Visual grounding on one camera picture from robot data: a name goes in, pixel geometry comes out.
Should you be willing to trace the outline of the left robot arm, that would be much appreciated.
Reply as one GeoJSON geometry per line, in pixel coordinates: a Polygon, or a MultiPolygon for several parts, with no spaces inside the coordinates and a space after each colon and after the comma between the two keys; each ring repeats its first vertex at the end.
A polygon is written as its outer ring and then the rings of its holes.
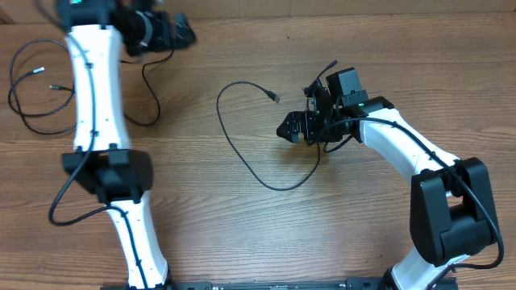
{"type": "Polygon", "coordinates": [[[173,289],[152,221],[150,155],[131,146],[123,113],[121,55],[174,53],[194,44],[184,14],[155,11],[153,1],[58,1],[56,12],[73,65],[77,125],[73,152],[62,156],[69,174],[93,194],[119,236],[128,269],[124,289],[173,289]]]}

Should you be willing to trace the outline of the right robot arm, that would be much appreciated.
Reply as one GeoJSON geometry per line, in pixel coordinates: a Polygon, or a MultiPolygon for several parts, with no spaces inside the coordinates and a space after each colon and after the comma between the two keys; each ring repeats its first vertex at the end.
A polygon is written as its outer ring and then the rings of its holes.
{"type": "Polygon", "coordinates": [[[315,79],[303,89],[306,109],[287,114],[277,135],[291,143],[356,139],[386,159],[410,184],[413,247],[381,278],[360,280],[361,289],[455,289],[446,274],[472,268],[467,258],[493,244],[497,267],[505,248],[487,167],[461,159],[418,133],[384,97],[368,97],[355,68],[315,79]]]}

